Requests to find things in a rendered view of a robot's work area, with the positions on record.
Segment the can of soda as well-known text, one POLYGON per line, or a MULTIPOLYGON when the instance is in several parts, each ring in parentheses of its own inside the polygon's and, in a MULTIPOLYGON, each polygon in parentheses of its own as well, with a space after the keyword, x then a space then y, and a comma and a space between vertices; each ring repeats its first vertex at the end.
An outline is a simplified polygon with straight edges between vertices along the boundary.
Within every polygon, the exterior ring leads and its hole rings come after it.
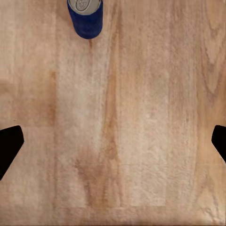
POLYGON ((93 39, 101 33, 103 0, 67 0, 67 9, 80 37, 93 39))

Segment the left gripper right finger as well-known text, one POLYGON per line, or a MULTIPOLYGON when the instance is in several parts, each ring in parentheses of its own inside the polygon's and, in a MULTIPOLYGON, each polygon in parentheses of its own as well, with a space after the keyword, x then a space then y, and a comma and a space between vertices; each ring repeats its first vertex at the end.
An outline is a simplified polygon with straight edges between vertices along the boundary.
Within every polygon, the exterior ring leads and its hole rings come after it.
POLYGON ((226 127, 215 126, 211 141, 226 162, 226 127))

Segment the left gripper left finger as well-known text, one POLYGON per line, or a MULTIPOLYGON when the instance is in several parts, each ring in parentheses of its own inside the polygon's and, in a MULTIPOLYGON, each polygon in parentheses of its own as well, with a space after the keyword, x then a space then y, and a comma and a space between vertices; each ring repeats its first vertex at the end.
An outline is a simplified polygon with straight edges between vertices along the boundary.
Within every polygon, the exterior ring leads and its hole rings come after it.
POLYGON ((0 130, 0 181, 24 143, 20 126, 0 130))

